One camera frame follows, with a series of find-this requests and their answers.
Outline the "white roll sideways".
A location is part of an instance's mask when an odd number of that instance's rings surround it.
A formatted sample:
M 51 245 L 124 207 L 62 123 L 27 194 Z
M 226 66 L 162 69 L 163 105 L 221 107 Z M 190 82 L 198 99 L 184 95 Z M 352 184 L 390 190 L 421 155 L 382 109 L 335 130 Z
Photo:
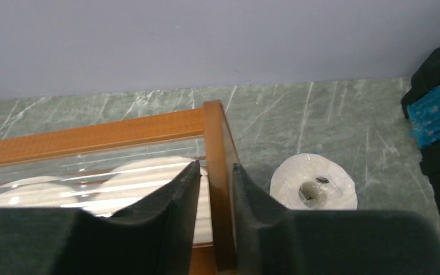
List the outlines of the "white roll sideways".
M 193 161 L 193 158 L 167 156 L 122 165 L 113 170 L 115 174 L 111 179 L 100 185 L 99 193 L 84 209 L 94 215 L 110 217 L 170 183 Z M 213 240 L 208 172 L 201 167 L 200 173 L 201 184 L 193 243 L 207 243 Z

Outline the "blue roll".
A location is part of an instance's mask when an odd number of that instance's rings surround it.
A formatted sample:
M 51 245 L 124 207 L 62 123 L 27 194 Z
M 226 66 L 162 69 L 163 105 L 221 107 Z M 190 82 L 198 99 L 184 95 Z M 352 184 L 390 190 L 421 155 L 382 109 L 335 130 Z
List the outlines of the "blue roll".
M 355 183 L 337 163 L 319 154 L 296 154 L 273 173 L 269 195 L 294 210 L 356 210 Z

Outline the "white roll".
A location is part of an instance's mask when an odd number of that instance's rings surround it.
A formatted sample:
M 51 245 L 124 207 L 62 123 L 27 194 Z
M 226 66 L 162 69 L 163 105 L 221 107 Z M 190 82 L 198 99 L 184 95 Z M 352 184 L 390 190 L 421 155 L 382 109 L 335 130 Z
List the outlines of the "white roll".
M 78 203 L 70 186 L 60 185 L 56 176 L 35 176 L 0 185 L 0 207 L 61 207 Z

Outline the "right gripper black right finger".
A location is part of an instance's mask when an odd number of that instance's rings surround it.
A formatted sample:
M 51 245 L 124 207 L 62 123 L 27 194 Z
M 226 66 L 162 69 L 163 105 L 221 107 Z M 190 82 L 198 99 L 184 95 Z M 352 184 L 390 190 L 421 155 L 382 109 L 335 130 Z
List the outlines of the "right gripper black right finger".
M 239 274 L 440 274 L 440 239 L 420 215 L 291 210 L 233 166 Z

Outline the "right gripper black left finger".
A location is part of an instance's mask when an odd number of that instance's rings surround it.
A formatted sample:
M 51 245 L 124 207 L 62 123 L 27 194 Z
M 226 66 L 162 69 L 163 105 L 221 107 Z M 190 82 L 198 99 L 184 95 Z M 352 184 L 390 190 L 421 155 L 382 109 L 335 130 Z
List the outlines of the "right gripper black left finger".
M 0 208 L 0 274 L 187 274 L 201 167 L 113 216 L 79 208 Z

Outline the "orange wooden two-tier shelf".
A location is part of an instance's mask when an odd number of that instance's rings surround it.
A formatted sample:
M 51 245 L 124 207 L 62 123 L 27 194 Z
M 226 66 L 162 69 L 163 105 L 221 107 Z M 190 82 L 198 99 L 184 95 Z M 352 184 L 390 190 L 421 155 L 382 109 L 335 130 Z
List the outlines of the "orange wooden two-tier shelf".
M 239 161 L 219 100 L 200 108 L 0 140 L 0 167 L 203 137 L 213 211 L 213 242 L 194 245 L 192 274 L 237 274 L 230 186 Z

